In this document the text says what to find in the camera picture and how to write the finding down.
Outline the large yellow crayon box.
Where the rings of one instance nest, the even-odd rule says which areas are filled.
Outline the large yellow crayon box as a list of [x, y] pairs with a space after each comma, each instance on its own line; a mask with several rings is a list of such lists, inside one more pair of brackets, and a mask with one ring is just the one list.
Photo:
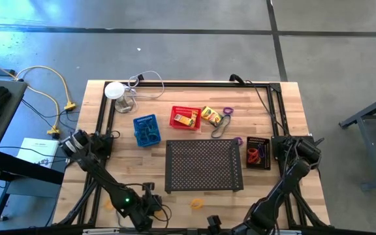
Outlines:
[[201, 111], [201, 118], [208, 121], [214, 127], [218, 127], [222, 121], [222, 115], [209, 106], [204, 106]]

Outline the black perforated metal riser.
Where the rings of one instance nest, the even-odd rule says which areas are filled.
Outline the black perforated metal riser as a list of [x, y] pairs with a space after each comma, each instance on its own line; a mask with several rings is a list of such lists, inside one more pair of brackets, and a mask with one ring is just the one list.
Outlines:
[[168, 140], [164, 190], [241, 191], [240, 148], [235, 139]]

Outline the black plastic basket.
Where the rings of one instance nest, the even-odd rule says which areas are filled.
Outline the black plastic basket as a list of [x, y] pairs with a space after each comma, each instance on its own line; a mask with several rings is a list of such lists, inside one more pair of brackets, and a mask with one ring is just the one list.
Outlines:
[[[264, 144], [266, 146], [266, 158], [260, 160], [259, 164], [249, 164], [247, 162], [247, 149], [248, 148], [257, 148], [259, 144]], [[270, 140], [266, 138], [259, 137], [247, 137], [246, 145], [246, 165], [247, 168], [254, 168], [259, 170], [271, 170], [271, 154], [270, 154]]]

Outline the white cone desk lamp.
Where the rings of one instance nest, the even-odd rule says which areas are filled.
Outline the white cone desk lamp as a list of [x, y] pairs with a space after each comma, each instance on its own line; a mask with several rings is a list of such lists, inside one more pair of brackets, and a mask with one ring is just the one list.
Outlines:
[[127, 94], [126, 87], [120, 82], [110, 82], [104, 89], [104, 94], [111, 99], [117, 112], [126, 114], [134, 108], [133, 98]]

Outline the blue plastic basket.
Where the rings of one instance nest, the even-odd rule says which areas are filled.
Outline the blue plastic basket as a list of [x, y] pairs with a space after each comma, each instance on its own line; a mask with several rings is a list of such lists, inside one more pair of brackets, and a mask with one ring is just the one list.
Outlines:
[[133, 119], [134, 135], [139, 147], [148, 147], [161, 141], [159, 125], [155, 114]]

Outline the red plastic basket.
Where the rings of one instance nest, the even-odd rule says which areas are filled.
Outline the red plastic basket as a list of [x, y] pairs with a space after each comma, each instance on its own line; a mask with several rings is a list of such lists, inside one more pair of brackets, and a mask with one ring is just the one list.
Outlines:
[[[196, 110], [198, 112], [197, 118], [196, 118], [196, 123], [194, 126], [188, 127], [185, 126], [177, 121], [174, 121], [174, 117], [176, 114], [181, 114], [185, 117], [191, 118], [191, 113], [193, 110]], [[200, 111], [201, 109], [199, 108], [191, 108], [191, 107], [184, 107], [184, 106], [173, 106], [171, 115], [170, 115], [170, 123], [169, 125], [175, 129], [185, 129], [185, 130], [192, 130], [192, 131], [197, 131], [200, 128], [201, 124], [201, 117], [200, 117]]]

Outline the black aluminium table frame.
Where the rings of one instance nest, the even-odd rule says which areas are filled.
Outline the black aluminium table frame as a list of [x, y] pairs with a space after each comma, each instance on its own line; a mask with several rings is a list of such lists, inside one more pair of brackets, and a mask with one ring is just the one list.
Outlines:
[[[224, 107], [234, 109], [225, 138], [248, 136], [269, 138], [273, 127], [268, 109], [273, 109], [277, 120], [287, 124], [289, 132], [297, 136], [309, 134], [306, 115], [298, 84], [295, 82], [262, 82], [256, 87], [245, 87], [234, 82], [171, 81], [157, 84], [143, 81], [137, 87], [138, 109], [132, 114], [119, 114], [110, 103], [102, 100], [104, 81], [90, 80], [86, 85], [78, 128], [89, 133], [97, 124], [120, 133], [114, 140], [112, 154], [106, 168], [121, 183], [153, 182], [156, 193], [172, 210], [171, 228], [205, 228], [207, 217], [218, 215], [223, 228], [241, 223], [252, 203], [267, 195], [279, 180], [277, 163], [271, 170], [242, 170], [243, 189], [232, 191], [165, 192], [165, 153], [167, 140], [209, 139], [213, 127], [202, 122], [199, 130], [188, 131], [169, 125], [173, 106], [201, 108], [209, 106], [216, 111]], [[162, 142], [152, 147], [139, 147], [134, 136], [133, 119], [155, 114]], [[190, 202], [204, 200], [204, 206], [194, 210]]]

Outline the dark grey side table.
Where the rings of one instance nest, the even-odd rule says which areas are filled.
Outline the dark grey side table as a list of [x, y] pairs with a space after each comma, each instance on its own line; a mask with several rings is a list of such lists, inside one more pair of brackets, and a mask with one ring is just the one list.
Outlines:
[[[1, 142], [15, 112], [20, 105], [27, 85], [23, 82], [9, 82], [0, 80], [0, 86], [7, 88], [11, 94], [11, 98], [1, 110]], [[63, 181], [63, 173], [0, 152], [0, 180], [5, 180], [7, 182], [7, 185], [3, 188], [3, 194], [0, 197], [0, 217], [10, 196], [8, 193], [10, 183], [18, 178], [31, 178], [34, 180], [60, 185]]]

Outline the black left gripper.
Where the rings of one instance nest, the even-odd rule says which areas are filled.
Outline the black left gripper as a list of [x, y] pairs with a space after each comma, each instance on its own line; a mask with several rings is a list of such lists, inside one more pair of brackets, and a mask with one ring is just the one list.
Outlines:
[[155, 212], [161, 211], [162, 200], [159, 195], [152, 193], [155, 184], [153, 182], [147, 182], [142, 184], [142, 190], [145, 191], [141, 197], [137, 207], [135, 215], [135, 229], [137, 231], [146, 231], [152, 227]]

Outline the white booklet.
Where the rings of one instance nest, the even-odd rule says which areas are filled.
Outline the white booklet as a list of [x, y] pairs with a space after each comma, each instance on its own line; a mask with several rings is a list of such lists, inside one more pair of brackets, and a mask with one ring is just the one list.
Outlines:
[[57, 147], [57, 140], [24, 138], [16, 157], [30, 163], [51, 168]]

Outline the silver aluminium post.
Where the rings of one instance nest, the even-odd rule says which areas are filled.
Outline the silver aluminium post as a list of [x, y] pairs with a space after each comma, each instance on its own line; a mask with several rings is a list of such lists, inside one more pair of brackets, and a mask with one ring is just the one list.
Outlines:
[[266, 235], [302, 235], [302, 232], [300, 230], [278, 230], [274, 228]]
[[116, 228], [92, 228], [84, 229], [82, 235], [118, 235], [119, 229]]

